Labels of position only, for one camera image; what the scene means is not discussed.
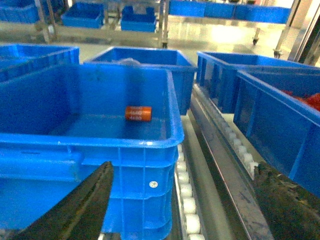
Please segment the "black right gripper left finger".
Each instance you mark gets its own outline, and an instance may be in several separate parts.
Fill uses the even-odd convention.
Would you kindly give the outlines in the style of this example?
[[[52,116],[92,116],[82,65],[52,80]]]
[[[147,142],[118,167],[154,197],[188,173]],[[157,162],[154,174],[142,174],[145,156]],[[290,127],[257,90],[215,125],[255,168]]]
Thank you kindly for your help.
[[[97,240],[108,208],[113,179],[113,165],[106,161],[12,239]]]

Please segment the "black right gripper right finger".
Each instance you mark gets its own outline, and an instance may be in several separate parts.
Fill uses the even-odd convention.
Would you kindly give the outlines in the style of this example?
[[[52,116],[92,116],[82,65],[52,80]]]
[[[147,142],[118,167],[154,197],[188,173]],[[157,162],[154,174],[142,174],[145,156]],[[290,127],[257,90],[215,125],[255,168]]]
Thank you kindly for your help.
[[[254,168],[253,189],[276,240],[318,240],[320,198],[265,162]]]

